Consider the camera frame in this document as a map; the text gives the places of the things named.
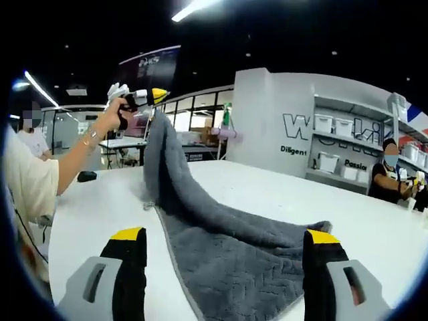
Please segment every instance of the pink object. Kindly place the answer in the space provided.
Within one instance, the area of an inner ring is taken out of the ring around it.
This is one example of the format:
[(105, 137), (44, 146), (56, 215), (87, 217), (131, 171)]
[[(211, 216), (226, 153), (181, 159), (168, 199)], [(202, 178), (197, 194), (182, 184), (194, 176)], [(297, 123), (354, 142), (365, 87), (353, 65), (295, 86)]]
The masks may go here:
[(211, 134), (218, 136), (219, 139), (236, 138), (237, 136), (236, 131), (222, 128), (212, 128)]

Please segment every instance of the textured towel pattern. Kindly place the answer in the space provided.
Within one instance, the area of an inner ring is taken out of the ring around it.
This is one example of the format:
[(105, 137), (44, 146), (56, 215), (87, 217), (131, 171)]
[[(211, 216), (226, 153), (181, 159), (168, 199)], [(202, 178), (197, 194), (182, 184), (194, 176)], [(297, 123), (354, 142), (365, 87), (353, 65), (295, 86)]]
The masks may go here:
[(330, 231), (329, 222), (294, 225), (216, 202), (192, 178), (175, 130), (159, 111), (144, 153), (146, 187), (198, 319), (272, 320), (303, 294), (304, 231)]

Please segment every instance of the hand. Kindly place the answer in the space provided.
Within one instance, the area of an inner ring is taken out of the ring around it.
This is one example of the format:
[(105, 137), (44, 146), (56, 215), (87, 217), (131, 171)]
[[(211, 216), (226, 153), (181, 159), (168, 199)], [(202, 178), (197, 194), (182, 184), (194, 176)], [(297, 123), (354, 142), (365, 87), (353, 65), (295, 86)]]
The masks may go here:
[(419, 192), (419, 186), (420, 186), (420, 184), (416, 184), (412, 187), (412, 195)]
[[(115, 98), (111, 101), (107, 110), (99, 117), (97, 122), (101, 123), (104, 128), (109, 130), (118, 129), (120, 126), (120, 119), (118, 116), (118, 111), (120, 105), (128, 104), (124, 98)], [(127, 112), (125, 110), (120, 110), (119, 113), (127, 121), (130, 121), (135, 115), (135, 112)]]
[(409, 191), (411, 191), (410, 186), (407, 183), (402, 182), (400, 194), (406, 195)]

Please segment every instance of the woman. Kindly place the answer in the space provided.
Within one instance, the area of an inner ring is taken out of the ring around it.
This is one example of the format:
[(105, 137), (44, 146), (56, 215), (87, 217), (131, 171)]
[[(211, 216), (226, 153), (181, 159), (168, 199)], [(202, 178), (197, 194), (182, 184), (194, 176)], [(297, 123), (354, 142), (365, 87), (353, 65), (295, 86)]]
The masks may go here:
[(400, 199), (408, 199), (417, 191), (418, 186), (409, 186), (401, 182), (397, 162), (399, 149), (394, 139), (383, 142), (383, 162), (372, 169), (371, 184), (368, 195), (376, 199), (397, 204)]
[[(109, 108), (101, 115), (68, 154), (60, 160), (45, 161), (35, 157), (30, 149), (20, 141), (18, 135), (9, 126), (7, 128), (5, 150), (3, 155), (3, 170), (7, 189), (15, 213), (14, 223), (17, 226), (18, 237), (31, 253), (34, 272), (43, 281), (48, 282), (44, 257), (34, 246), (34, 238), (29, 228), (29, 221), (54, 212), (55, 201), (81, 171), (90, 153), (106, 136), (109, 130), (119, 128), (118, 111), (126, 100), (116, 98)], [(125, 119), (133, 117), (132, 113), (120, 111)]]
[(37, 158), (43, 161), (54, 159), (50, 149), (47, 147), (46, 139), (43, 137), (41, 129), (28, 127), (29, 124), (31, 124), (31, 120), (26, 121), (22, 112), (18, 122), (18, 137)]

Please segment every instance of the shelf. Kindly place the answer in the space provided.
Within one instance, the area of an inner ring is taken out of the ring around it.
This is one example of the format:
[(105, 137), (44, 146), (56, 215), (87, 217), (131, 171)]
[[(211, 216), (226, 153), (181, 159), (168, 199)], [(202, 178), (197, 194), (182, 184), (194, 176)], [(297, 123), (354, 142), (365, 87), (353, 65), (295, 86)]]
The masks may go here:
[(351, 181), (349, 179), (344, 179), (343, 177), (341, 177), (339, 175), (329, 174), (329, 173), (319, 171), (316, 169), (307, 169), (306, 170), (306, 178), (308, 178), (308, 177), (314, 178), (314, 181), (318, 181), (315, 178), (322, 178), (322, 179), (327, 179), (329, 181), (333, 181), (336, 183), (342, 183), (345, 185), (352, 185), (354, 187), (354, 189), (358, 189), (358, 191), (361, 191), (361, 189), (363, 189), (363, 191), (365, 192), (368, 188), (367, 183), (360, 183), (358, 181)]
[(407, 122), (399, 120), (399, 130), (401, 132), (404, 132), (406, 135), (409, 135), (410, 137), (418, 140), (419, 142), (422, 142), (423, 144), (428, 144), (428, 135), (413, 128)]
[(419, 166), (416, 162), (413, 162), (412, 160), (408, 159), (407, 157), (404, 157), (403, 155), (399, 155), (399, 161), (403, 161), (404, 163), (411, 165), (414, 169), (428, 174), (428, 169)]
[(394, 118), (394, 115), (388, 110), (383, 110), (374, 106), (356, 102), (345, 102), (336, 98), (315, 96), (315, 105), (333, 110), (339, 110), (341, 112), (347, 112), (354, 115), (364, 116), (379, 122), (384, 122), (388, 119)]
[(342, 142), (349, 142), (353, 145), (365, 147), (365, 148), (368, 148), (371, 150), (377, 150), (379, 152), (383, 151), (382, 147), (380, 147), (379, 145), (375, 145), (371, 142), (367, 142), (367, 141), (363, 141), (363, 140), (358, 140), (358, 139), (355, 139), (353, 137), (338, 136), (336, 134), (329, 134), (327, 132), (318, 132), (318, 131), (314, 131), (312, 134), (314, 136), (317, 136), (317, 137), (325, 137), (325, 138), (329, 138), (329, 139), (340, 140)]

